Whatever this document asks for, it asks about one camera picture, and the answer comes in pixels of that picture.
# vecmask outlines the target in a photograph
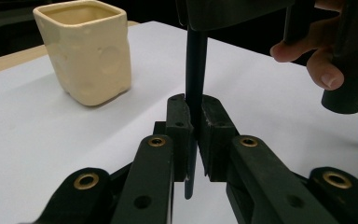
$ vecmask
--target white table surface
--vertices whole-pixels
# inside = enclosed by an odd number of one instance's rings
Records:
[[[35,221],[71,173],[113,173],[165,120],[185,91],[186,31],[158,22],[129,28],[132,86],[101,106],[60,87],[48,56],[0,72],[0,223]],[[241,134],[263,139],[292,171],[332,166],[358,177],[358,114],[320,103],[306,68],[209,40],[204,93],[218,98]],[[194,196],[175,184],[173,223],[237,223],[225,184],[210,183],[198,158]]]

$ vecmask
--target square ceramic cup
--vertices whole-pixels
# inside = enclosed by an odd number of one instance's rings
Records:
[[[95,0],[34,9],[62,88],[82,105],[99,105],[131,86],[127,13]]]

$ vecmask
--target metal rivet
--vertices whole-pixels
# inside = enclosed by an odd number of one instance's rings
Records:
[[[352,186],[351,181],[345,175],[332,171],[324,173],[324,180],[339,189],[349,189]]]
[[[82,174],[74,182],[75,189],[91,189],[97,185],[100,177],[94,173]]]
[[[255,147],[258,143],[254,138],[244,137],[241,139],[241,144],[245,147]]]
[[[165,139],[160,137],[154,137],[149,139],[148,144],[151,147],[162,147],[165,145]]]

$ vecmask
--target black rod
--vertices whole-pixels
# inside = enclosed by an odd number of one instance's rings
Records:
[[[193,195],[194,174],[197,160],[197,139],[200,136],[200,115],[203,84],[205,79],[206,52],[208,36],[206,32],[187,28],[186,47],[186,103],[190,109],[191,123],[194,126],[194,141],[190,142],[187,178],[185,181],[185,197]]]

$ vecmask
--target human hand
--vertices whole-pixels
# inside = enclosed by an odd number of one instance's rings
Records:
[[[316,0],[315,2],[317,8],[339,13],[344,4],[345,0]],[[339,88],[344,82],[344,75],[331,63],[339,20],[340,15],[332,19],[314,22],[305,38],[291,45],[281,41],[271,48],[271,56],[277,62],[287,63],[298,59],[310,50],[316,49],[307,62],[310,77],[316,85],[325,90],[333,91]]]

